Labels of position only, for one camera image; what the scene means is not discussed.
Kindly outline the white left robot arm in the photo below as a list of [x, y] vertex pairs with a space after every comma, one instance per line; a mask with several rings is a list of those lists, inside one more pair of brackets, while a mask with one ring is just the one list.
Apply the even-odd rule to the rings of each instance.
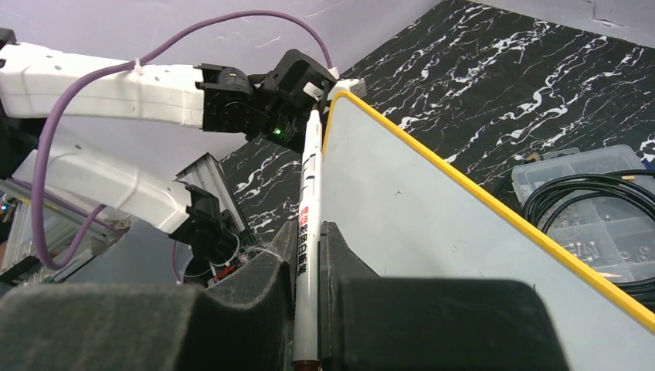
[[166, 162], [148, 142], [104, 129], [84, 138], [57, 121], [102, 117], [153, 121], [202, 132], [270, 139], [294, 151], [305, 142], [314, 106], [331, 99], [336, 73], [292, 49], [268, 73], [230, 66], [156, 65], [17, 43], [1, 44], [1, 156], [4, 178], [27, 182], [32, 199], [61, 189], [143, 220], [196, 255], [221, 264], [236, 249], [224, 233], [219, 201], [209, 192], [149, 172]]

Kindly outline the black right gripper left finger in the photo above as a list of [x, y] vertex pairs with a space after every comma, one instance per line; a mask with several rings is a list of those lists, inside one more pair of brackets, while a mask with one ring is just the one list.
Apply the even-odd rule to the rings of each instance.
[[40, 284], [1, 300], [3, 370], [289, 370], [297, 227], [198, 285]]

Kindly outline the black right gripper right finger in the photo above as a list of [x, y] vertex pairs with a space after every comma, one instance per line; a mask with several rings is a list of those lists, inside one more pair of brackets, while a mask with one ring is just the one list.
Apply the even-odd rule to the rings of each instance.
[[524, 283], [376, 274], [336, 223], [321, 227], [326, 370], [567, 370], [541, 298]]

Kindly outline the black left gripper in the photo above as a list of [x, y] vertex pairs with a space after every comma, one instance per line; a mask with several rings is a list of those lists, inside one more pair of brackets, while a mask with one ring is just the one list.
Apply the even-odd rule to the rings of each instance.
[[285, 52], [255, 88], [266, 120], [261, 129], [248, 135], [248, 140], [266, 139], [302, 153], [310, 113], [315, 106], [327, 106], [324, 94], [335, 87], [337, 80], [333, 73], [300, 50]]

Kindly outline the white whiteboard marker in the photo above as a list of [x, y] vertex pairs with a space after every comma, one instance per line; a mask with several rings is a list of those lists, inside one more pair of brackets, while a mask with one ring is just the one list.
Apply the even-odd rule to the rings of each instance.
[[319, 370], [319, 243], [321, 239], [320, 110], [307, 120], [300, 178], [292, 367]]

